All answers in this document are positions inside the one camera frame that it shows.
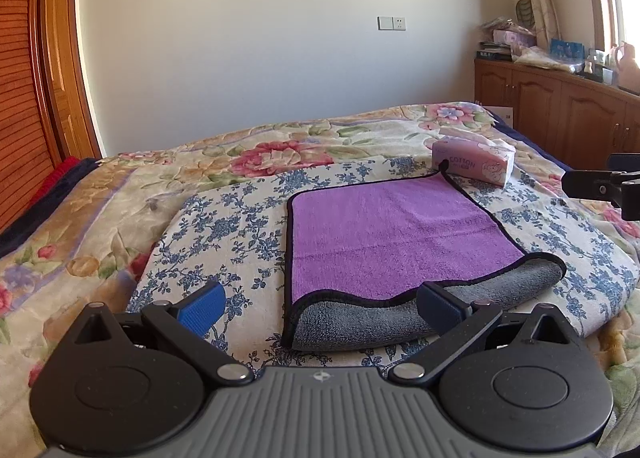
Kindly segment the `red blanket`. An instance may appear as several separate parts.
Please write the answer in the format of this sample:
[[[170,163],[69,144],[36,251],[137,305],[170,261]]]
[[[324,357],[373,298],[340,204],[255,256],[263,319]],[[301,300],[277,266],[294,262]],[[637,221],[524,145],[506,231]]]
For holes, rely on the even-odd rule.
[[[61,181],[66,174],[75,169],[80,164],[80,159],[74,156],[70,156],[65,158],[61,163],[58,164],[48,175],[44,178],[41,185],[38,187],[34,196],[29,200],[29,207],[37,204],[38,201],[48,195],[51,192],[51,189],[58,184],[58,181]]]

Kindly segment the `pink box on cabinet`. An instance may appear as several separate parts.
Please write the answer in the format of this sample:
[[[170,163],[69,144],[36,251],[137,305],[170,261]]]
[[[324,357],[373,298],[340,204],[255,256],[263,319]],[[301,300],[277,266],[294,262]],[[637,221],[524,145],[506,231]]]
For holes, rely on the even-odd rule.
[[[514,30],[494,29],[492,39],[496,44],[506,44],[512,56],[520,56],[525,49],[535,47],[537,38],[534,35],[514,32]]]

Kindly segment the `wooden slatted wardrobe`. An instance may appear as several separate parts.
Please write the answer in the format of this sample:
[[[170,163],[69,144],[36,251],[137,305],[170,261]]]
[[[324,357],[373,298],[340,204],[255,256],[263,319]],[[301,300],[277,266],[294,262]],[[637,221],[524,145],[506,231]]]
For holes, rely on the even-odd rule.
[[[61,163],[50,112],[38,0],[1,0],[1,226]]]

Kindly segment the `blue floral white cloth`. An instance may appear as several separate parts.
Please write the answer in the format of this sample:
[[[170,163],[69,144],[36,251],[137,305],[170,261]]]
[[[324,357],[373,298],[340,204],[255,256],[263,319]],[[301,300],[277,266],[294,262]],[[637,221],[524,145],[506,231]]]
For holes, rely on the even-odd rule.
[[[346,353],[290,352],[283,325],[286,201],[297,192],[421,177],[425,157],[374,157],[296,169],[190,197],[156,243],[129,311],[156,300],[177,301],[208,281],[221,283],[226,306],[207,339],[250,367],[363,365],[386,367],[421,348],[420,341]],[[527,251],[562,258],[566,275],[544,293],[581,335],[590,335],[627,302],[639,280],[638,250],[615,227],[540,180],[517,170],[504,189],[463,180]]]

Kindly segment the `white wall switch socket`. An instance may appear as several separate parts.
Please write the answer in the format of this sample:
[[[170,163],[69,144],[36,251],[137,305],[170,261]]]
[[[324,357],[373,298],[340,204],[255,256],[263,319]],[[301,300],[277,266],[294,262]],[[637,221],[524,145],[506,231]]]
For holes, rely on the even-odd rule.
[[[381,32],[390,32],[391,30],[404,32],[406,30],[406,19],[401,16],[379,16],[378,30],[381,30]]]

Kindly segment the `floral bed quilt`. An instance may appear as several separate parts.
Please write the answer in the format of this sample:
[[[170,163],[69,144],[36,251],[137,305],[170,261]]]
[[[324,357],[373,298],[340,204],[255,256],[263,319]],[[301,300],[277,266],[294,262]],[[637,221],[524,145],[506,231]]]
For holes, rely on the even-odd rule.
[[[281,122],[102,160],[34,233],[2,256],[2,455],[40,454],[28,396],[44,362],[87,303],[132,312],[128,303],[156,243],[190,197],[244,179],[374,157],[425,157],[431,163],[431,147],[447,127],[509,142],[516,149],[513,173],[530,172],[545,189],[569,199],[558,161],[468,102]],[[635,245],[639,264],[637,223],[608,204],[573,201]],[[608,456],[628,452],[639,443],[639,281],[617,314],[583,336],[614,392],[613,423],[600,449]]]

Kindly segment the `wooden cabinet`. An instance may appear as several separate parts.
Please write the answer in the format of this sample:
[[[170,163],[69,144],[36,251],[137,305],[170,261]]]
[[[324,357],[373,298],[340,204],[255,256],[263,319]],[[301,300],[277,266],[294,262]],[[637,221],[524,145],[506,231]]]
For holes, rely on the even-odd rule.
[[[475,101],[511,107],[513,128],[575,169],[639,151],[639,98],[559,70],[476,59]]]

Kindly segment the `purple and grey towel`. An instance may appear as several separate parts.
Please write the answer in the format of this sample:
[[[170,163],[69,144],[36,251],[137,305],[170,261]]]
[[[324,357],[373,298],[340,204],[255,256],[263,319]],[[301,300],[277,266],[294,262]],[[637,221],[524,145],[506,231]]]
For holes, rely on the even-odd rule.
[[[416,306],[424,283],[509,310],[566,273],[561,258],[526,251],[445,171],[299,192],[286,212],[281,343],[298,352],[436,334]]]

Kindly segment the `blue box on cabinet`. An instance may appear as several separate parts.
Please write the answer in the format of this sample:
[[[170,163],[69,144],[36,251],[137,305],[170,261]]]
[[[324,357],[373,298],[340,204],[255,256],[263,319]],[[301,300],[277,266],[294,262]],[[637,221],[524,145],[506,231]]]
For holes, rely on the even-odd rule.
[[[585,59],[585,46],[580,42],[552,38],[549,53],[553,59],[565,64],[582,64]]]

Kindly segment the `wooden door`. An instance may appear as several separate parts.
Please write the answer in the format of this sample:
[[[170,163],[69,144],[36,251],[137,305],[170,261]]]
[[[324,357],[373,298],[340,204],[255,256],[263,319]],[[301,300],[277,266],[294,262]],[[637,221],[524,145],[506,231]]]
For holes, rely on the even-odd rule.
[[[42,56],[56,140],[66,157],[99,158],[82,77],[76,0],[38,0]]]

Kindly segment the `pink tissue pack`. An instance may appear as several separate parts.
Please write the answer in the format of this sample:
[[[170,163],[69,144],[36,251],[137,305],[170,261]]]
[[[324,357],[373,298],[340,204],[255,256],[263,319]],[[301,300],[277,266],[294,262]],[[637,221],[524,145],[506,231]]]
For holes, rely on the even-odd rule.
[[[501,140],[447,134],[433,143],[431,152],[434,169],[505,187],[513,171],[516,149]]]

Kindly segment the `pink jug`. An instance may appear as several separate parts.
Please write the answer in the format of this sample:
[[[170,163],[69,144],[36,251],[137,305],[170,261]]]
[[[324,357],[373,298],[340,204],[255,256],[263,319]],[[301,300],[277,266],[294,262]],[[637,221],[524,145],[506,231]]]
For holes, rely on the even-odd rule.
[[[614,49],[617,85],[630,93],[640,94],[640,67],[632,44],[623,41]]]

